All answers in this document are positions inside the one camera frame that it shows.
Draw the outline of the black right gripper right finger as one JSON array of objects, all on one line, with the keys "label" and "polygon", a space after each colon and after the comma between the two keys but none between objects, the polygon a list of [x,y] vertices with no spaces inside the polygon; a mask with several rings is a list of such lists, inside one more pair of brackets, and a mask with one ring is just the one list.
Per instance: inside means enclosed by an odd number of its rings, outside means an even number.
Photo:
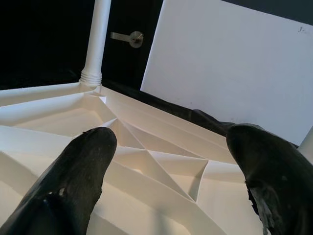
[{"label": "black right gripper right finger", "polygon": [[313,164],[293,144],[257,125],[229,127],[226,143],[263,235],[313,235]]}]

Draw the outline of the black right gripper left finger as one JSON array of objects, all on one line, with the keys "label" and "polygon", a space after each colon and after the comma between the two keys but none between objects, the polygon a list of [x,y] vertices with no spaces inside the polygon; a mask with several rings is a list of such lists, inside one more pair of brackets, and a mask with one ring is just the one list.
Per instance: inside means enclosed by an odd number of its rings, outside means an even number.
[{"label": "black right gripper left finger", "polygon": [[27,191],[0,235],[86,235],[116,148],[108,127],[74,138]]}]

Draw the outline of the white plastic table leg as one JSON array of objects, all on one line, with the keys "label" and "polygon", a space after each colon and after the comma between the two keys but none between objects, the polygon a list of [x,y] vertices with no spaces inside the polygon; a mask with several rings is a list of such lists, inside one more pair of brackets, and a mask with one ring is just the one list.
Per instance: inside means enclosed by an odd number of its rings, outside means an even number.
[{"label": "white plastic table leg", "polygon": [[297,150],[313,164],[313,126],[310,128]]},{"label": "white plastic table leg", "polygon": [[102,82],[102,61],[112,0],[95,0],[86,61],[79,82],[97,87]]}]

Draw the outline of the white plastic table top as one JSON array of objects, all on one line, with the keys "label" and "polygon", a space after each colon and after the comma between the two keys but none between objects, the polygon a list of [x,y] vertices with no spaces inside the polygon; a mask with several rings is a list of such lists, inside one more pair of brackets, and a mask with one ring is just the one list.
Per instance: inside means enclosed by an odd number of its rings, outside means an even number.
[{"label": "white plastic table top", "polygon": [[225,137],[110,88],[0,90],[0,234],[65,147],[93,128],[115,155],[86,235],[262,235]]}]

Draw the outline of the black plastic table cover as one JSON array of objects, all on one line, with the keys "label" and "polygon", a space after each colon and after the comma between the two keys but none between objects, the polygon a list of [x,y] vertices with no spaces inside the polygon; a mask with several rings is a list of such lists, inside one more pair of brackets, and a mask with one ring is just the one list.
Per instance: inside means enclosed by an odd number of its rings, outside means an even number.
[{"label": "black plastic table cover", "polygon": [[226,137],[228,129],[235,125],[234,122],[220,121],[200,109],[189,109],[179,106],[118,82],[104,79],[102,85],[108,89],[177,116],[223,137]]}]

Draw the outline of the black door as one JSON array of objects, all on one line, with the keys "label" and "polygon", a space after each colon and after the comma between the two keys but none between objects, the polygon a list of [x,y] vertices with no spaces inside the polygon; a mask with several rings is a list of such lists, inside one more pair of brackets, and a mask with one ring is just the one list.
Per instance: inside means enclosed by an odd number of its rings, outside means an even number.
[{"label": "black door", "polygon": [[[102,84],[139,90],[163,0],[112,0],[108,33],[139,31],[143,43],[106,37]],[[0,0],[0,90],[77,82],[95,0]]]}]

